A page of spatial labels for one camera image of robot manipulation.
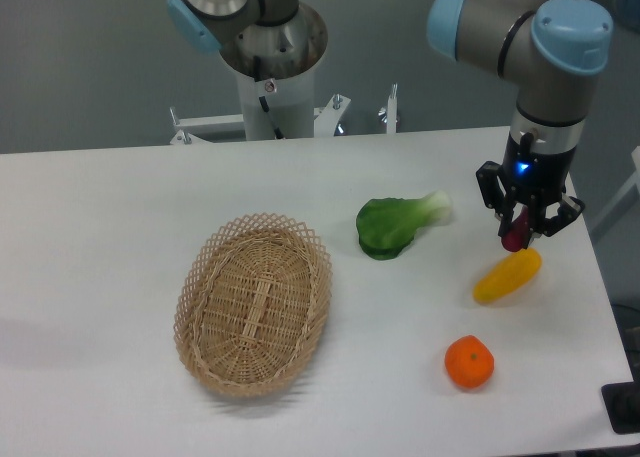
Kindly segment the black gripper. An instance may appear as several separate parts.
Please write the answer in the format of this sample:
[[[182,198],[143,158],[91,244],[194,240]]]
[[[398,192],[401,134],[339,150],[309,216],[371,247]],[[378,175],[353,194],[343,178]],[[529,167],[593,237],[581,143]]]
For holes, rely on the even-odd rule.
[[[574,223],[585,209],[585,203],[566,193],[565,180],[576,148],[557,154],[539,154],[533,146],[522,152],[511,136],[503,163],[485,162],[476,179],[484,205],[494,211],[500,221],[502,238],[515,217],[518,203],[528,204],[528,245],[536,238],[551,237]],[[546,216],[548,205],[557,204],[556,214]]]

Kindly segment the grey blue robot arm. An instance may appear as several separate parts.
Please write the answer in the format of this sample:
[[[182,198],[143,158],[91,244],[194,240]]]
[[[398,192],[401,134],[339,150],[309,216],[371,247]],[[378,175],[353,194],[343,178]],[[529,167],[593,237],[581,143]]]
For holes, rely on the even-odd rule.
[[[250,140],[332,134],[313,104],[314,70],[327,47],[321,17],[300,0],[168,0],[183,38],[234,71]],[[607,61],[609,12],[589,0],[435,0],[429,45],[494,73],[519,93],[501,163],[476,178],[516,252],[572,224],[583,203],[566,176]]]

